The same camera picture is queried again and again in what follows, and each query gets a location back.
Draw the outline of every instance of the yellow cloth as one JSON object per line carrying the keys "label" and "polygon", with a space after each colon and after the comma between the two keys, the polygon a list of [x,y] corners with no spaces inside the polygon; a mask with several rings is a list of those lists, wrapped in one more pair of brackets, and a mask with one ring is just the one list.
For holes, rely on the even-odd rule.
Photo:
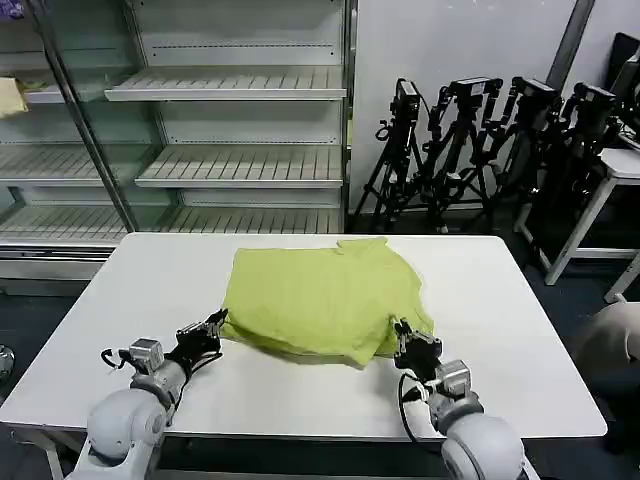
{"label": "yellow cloth", "polygon": [[28,111],[16,79],[0,77],[0,118]]}
{"label": "yellow cloth", "polygon": [[316,250],[240,249],[224,301],[225,336],[295,354],[339,355],[366,365],[392,354],[391,315],[433,333],[421,282],[386,238]]}

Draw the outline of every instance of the white shelf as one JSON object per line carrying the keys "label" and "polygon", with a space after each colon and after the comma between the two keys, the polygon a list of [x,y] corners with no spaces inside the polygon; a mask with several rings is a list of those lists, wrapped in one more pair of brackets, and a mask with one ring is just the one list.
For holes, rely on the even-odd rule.
{"label": "white shelf", "polygon": [[[47,72],[28,72],[17,74],[22,84],[22,94],[29,105],[43,103],[64,103],[64,97],[60,93],[60,87],[56,84],[53,75]],[[76,90],[80,98],[85,102],[104,97],[104,89],[107,82],[96,74],[76,75]]]}
{"label": "white shelf", "polygon": [[136,179],[160,188],[340,188],[341,147],[170,145]]}
{"label": "white shelf", "polygon": [[341,233],[338,208],[182,207],[159,231],[180,233]]}
{"label": "white shelf", "polygon": [[0,224],[0,242],[119,242],[127,231],[113,207],[27,205]]}
{"label": "white shelf", "polygon": [[[121,183],[140,170],[147,145],[105,146],[110,166]],[[6,145],[0,147],[0,185],[32,187],[102,187],[84,145]]]}
{"label": "white shelf", "polygon": [[338,100],[340,66],[147,68],[105,90],[112,102],[158,100]]}

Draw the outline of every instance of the refrigerated display case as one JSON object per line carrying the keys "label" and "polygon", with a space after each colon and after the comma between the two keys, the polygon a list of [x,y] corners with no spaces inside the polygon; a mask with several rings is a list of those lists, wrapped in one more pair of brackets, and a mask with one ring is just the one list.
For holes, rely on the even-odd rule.
{"label": "refrigerated display case", "polygon": [[[72,62],[102,58],[108,38],[85,38]],[[104,96],[103,78],[82,75],[82,98]],[[0,118],[0,277],[84,279],[127,233],[72,118],[28,14],[0,21],[0,76],[18,80],[28,111]],[[124,130],[113,119],[116,130]],[[121,181],[137,175],[128,144],[113,149]]]}
{"label": "refrigerated display case", "polygon": [[[94,66],[108,85],[82,103],[103,145],[114,138],[97,105],[144,112],[154,131],[132,182],[119,180],[140,230],[342,231],[350,0],[104,3],[109,15],[77,11],[136,54],[125,75]],[[118,152],[105,157],[117,171]]]}

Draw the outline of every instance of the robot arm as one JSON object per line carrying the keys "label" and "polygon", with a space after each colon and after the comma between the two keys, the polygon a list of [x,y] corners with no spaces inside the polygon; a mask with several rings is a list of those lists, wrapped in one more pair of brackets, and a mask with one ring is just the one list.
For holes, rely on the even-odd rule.
{"label": "robot arm", "polygon": [[193,374],[220,358],[221,310],[206,321],[178,330],[178,345],[164,355],[155,340],[140,339],[127,350],[111,350],[102,359],[113,368],[126,363],[135,373],[129,389],[112,393],[90,412],[87,440],[70,480],[143,480],[152,453],[180,405]]}
{"label": "robot arm", "polygon": [[538,480],[513,428],[503,419],[484,413],[478,395],[471,390],[471,373],[464,362],[442,364],[438,338],[413,331],[404,319],[394,317],[392,324],[398,337],[395,365],[412,370],[414,380],[422,386],[403,393],[402,383],[409,375],[403,374],[400,380],[400,412],[409,437],[417,442],[403,404],[422,399],[429,405],[431,424],[447,437],[442,457],[454,479]]}

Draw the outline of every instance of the white table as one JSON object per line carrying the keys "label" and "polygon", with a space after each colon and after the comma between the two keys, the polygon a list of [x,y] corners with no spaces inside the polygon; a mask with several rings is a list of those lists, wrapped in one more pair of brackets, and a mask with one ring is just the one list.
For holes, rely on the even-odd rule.
{"label": "white table", "polygon": [[[39,431],[77,431],[92,405],[127,388],[131,372],[99,353],[155,338],[166,351],[178,328],[221,305],[240,248],[322,248],[345,236],[131,234],[53,333],[0,408],[0,422]],[[502,240],[389,237],[423,279],[427,312],[443,358],[463,359],[486,411],[524,438],[606,432],[555,330]],[[405,440],[396,388],[400,372],[376,358],[364,370],[299,365],[223,341],[224,356],[185,389],[170,435]],[[438,438],[424,405],[410,423]]]}
{"label": "white table", "polygon": [[[547,269],[545,283],[555,285],[564,272],[572,258],[634,258],[638,255],[637,249],[623,248],[598,248],[580,247],[580,243],[593,225],[593,222],[600,214],[600,211],[607,203],[613,189],[618,185],[640,185],[640,152],[637,150],[624,150],[605,148],[601,154],[602,163],[607,169],[606,177],[600,182],[598,189],[591,197],[589,204],[585,208],[576,227],[563,245],[556,259],[551,262],[549,258],[540,252],[540,260]],[[528,211],[523,211],[516,222],[515,230],[522,232],[524,237],[532,242],[533,235],[526,227]],[[636,264],[629,267],[627,273],[616,286],[607,293],[605,299],[608,302],[614,301],[615,294],[626,288],[637,276],[640,267],[640,256]]]}

